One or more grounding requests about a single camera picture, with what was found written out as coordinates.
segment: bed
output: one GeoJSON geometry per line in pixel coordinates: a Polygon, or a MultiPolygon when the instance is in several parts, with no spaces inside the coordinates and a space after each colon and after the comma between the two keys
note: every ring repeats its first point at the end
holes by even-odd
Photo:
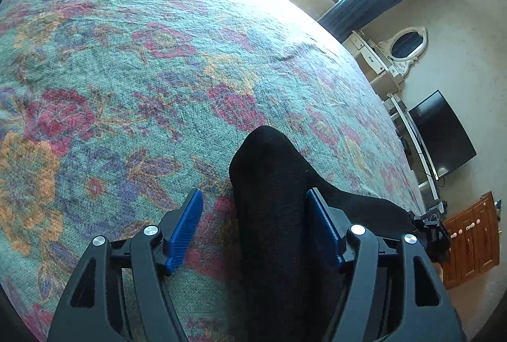
{"type": "Polygon", "coordinates": [[[228,166],[260,125],[336,187],[421,213],[381,101],[287,0],[3,0],[0,20],[0,284],[41,341],[90,240],[132,236],[196,186],[169,292],[190,341],[244,340],[228,166]]]}

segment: flat screen tv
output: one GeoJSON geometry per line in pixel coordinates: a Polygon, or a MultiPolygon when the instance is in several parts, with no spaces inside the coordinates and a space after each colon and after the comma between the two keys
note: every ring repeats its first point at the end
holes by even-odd
{"type": "Polygon", "coordinates": [[[477,155],[458,117],[439,90],[409,114],[433,161],[437,179],[477,155]]]}

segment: wooden cabinet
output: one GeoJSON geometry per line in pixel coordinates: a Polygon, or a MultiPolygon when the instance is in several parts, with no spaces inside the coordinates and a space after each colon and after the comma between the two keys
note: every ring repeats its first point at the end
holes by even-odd
{"type": "Polygon", "coordinates": [[[451,235],[450,260],[442,265],[447,289],[500,263],[498,219],[491,192],[445,221],[445,227],[451,235]]]}

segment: orange flower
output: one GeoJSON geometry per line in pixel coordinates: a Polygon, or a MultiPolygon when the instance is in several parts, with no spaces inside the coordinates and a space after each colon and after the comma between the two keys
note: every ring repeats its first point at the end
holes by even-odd
{"type": "Polygon", "coordinates": [[[63,232],[62,214],[47,207],[55,199],[59,166],[48,142],[6,134],[0,150],[0,227],[24,256],[37,237],[57,241],[63,232]]]}

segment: curved tv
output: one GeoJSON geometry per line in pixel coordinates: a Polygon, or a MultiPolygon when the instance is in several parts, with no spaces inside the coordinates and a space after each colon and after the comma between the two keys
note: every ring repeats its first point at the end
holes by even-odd
{"type": "Polygon", "coordinates": [[[447,175],[477,155],[458,117],[439,90],[409,114],[438,177],[447,175]]]}

